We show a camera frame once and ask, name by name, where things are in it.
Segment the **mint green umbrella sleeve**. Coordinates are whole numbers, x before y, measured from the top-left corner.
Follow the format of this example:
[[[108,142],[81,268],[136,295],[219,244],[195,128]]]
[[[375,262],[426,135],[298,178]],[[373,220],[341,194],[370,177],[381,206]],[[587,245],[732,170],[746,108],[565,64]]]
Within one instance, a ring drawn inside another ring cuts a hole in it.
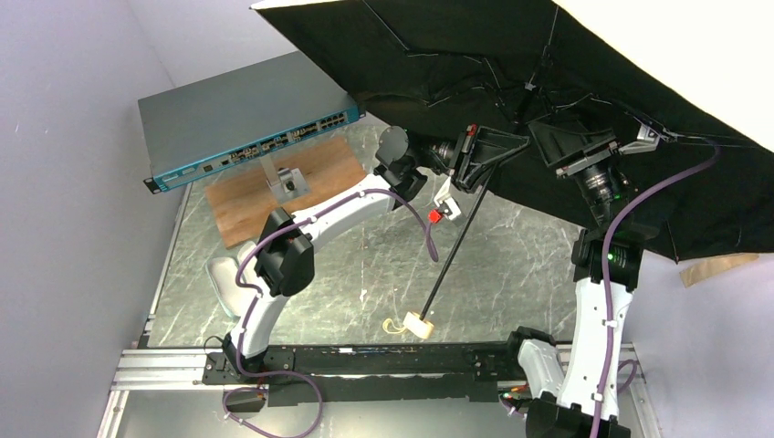
[[[239,265],[255,246],[254,241],[247,241],[237,251],[236,258],[231,256],[214,257],[205,265],[215,296],[226,315],[232,320],[241,318],[255,296],[254,289],[239,287],[235,281]]]

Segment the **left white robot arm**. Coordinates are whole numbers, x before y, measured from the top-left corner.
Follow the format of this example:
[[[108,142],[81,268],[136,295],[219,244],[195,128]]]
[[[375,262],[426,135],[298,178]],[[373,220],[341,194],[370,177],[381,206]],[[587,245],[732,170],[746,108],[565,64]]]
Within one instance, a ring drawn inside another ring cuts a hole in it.
[[[458,192],[485,190],[489,178],[530,143],[521,136],[481,125],[467,126],[454,140],[391,126],[378,138],[373,172],[349,189],[293,214],[277,208],[259,242],[240,263],[235,283],[253,297],[238,325],[225,336],[229,362],[248,373],[260,370],[277,320],[290,297],[315,276],[315,254],[362,222],[408,208],[427,182],[422,169],[446,176]]]

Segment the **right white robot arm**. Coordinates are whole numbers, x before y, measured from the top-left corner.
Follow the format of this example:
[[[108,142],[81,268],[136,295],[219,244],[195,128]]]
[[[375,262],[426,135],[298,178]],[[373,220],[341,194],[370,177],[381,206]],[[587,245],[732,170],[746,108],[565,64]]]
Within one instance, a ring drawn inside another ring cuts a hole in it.
[[[532,122],[529,130],[547,167],[572,179],[595,227],[572,247],[576,321],[570,358],[561,365],[545,333],[517,332],[518,365],[531,398],[528,437],[629,437],[619,421],[618,363],[622,332],[638,286],[643,245],[656,229],[626,220],[638,190],[617,167],[626,151],[613,130],[567,129]]]

